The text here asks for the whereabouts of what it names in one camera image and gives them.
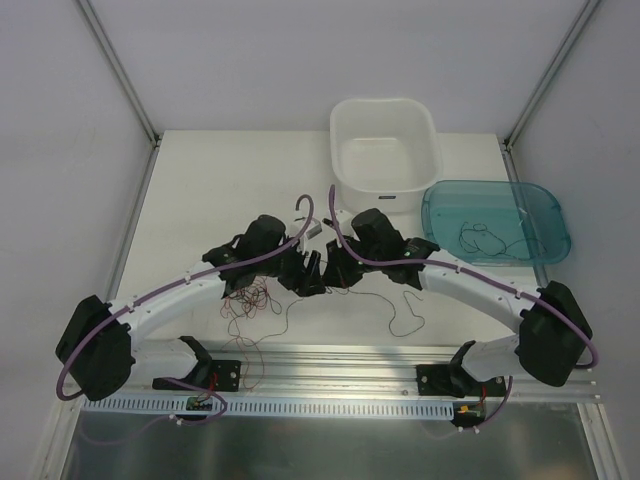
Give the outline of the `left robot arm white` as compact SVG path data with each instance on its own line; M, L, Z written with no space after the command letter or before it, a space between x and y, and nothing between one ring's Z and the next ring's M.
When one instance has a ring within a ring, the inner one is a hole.
M125 299L84 298L55 349L62 364L57 397L102 400L115 393L142 366L134 349L151 333L201 303L249 286L258 276L275 278L298 292L304 246L309 232L319 226L311 216L286 226L263 214L244 233L207 251L199 262L159 287Z

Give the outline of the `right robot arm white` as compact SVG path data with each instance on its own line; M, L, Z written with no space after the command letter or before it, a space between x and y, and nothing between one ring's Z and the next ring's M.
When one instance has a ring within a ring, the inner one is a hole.
M492 276L428 240L403 238L377 209L345 220L332 213L322 222L336 235L327 245L326 285L348 288L380 272L394 283L461 302L510 330L497 340L465 342L448 363L424 374L427 386L442 395L463 398L495 378L519 374L562 387L583 368L583 353L594 350L591 327L562 283L531 287Z

